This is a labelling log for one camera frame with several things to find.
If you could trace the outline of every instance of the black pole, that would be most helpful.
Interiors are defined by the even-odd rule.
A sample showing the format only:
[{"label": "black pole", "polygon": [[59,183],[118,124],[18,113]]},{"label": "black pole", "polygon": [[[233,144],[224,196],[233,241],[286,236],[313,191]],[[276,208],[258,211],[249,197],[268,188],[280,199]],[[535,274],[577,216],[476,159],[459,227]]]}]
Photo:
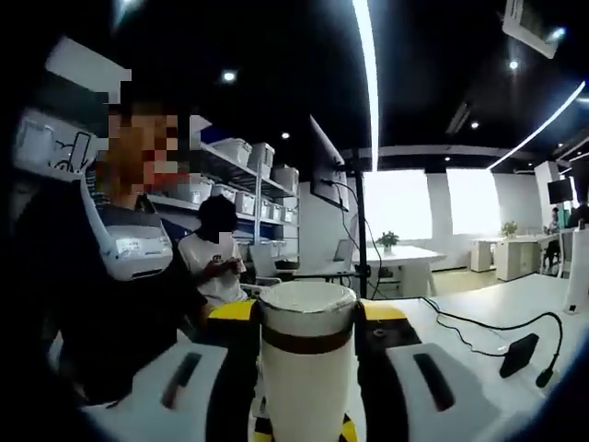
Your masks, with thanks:
[{"label": "black pole", "polygon": [[356,272],[360,275],[360,298],[366,299],[368,292],[368,276],[370,268],[366,263],[366,218],[364,215],[364,185],[362,166],[358,149],[352,150],[353,175],[356,181],[356,198],[358,199],[358,251],[360,252],[360,264],[356,267]]}]

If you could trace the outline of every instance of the air conditioner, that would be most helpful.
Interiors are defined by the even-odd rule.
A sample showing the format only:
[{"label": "air conditioner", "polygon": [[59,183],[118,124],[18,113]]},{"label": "air conditioner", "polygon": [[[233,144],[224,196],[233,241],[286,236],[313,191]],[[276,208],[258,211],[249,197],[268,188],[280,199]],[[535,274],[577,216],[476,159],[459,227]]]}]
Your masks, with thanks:
[{"label": "air conditioner", "polygon": [[565,30],[550,21],[534,8],[533,0],[507,0],[503,32],[551,59]]}]

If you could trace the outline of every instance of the green plant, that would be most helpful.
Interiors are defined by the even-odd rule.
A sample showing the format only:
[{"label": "green plant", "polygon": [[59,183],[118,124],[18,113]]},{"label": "green plant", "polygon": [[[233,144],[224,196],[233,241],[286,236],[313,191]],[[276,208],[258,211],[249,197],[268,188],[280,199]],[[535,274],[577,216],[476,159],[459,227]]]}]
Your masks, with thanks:
[{"label": "green plant", "polygon": [[501,233],[504,237],[512,237],[517,232],[517,224],[515,221],[508,221],[507,223],[503,224],[501,228]]},{"label": "green plant", "polygon": [[383,236],[380,237],[376,242],[378,244],[382,244],[385,247],[394,246],[398,243],[398,236],[389,231],[387,233],[383,233]]}]

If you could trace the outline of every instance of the white shirt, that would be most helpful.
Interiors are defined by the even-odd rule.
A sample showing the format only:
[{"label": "white shirt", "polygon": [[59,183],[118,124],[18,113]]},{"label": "white shirt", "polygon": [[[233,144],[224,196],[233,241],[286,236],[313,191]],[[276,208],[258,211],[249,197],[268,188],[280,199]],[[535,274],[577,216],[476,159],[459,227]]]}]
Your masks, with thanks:
[{"label": "white shirt", "polygon": [[[210,261],[221,263],[229,258],[239,259],[238,273],[246,271],[246,266],[241,261],[237,242],[231,234],[220,234],[219,244],[215,244],[200,239],[196,234],[192,233],[180,240],[178,248],[186,265],[194,275],[201,273]],[[229,302],[248,298],[239,286],[239,274],[233,274],[230,271],[211,279],[203,285],[199,285],[197,288],[212,307],[220,307]]]}]

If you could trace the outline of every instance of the potted plant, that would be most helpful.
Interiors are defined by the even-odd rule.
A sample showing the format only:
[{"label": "potted plant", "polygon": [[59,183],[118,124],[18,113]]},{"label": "potted plant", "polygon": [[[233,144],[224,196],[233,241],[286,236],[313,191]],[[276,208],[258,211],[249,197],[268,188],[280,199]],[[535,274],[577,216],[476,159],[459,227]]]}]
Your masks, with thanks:
[{"label": "potted plant", "polygon": [[517,224],[515,221],[508,221],[507,223],[503,224],[501,228],[501,234],[505,238],[513,238],[515,236],[515,232],[517,232]]},{"label": "potted plant", "polygon": [[391,247],[398,243],[398,236],[389,231],[383,233],[383,236],[380,237],[376,243],[382,244],[385,247],[385,253],[390,253]]}]

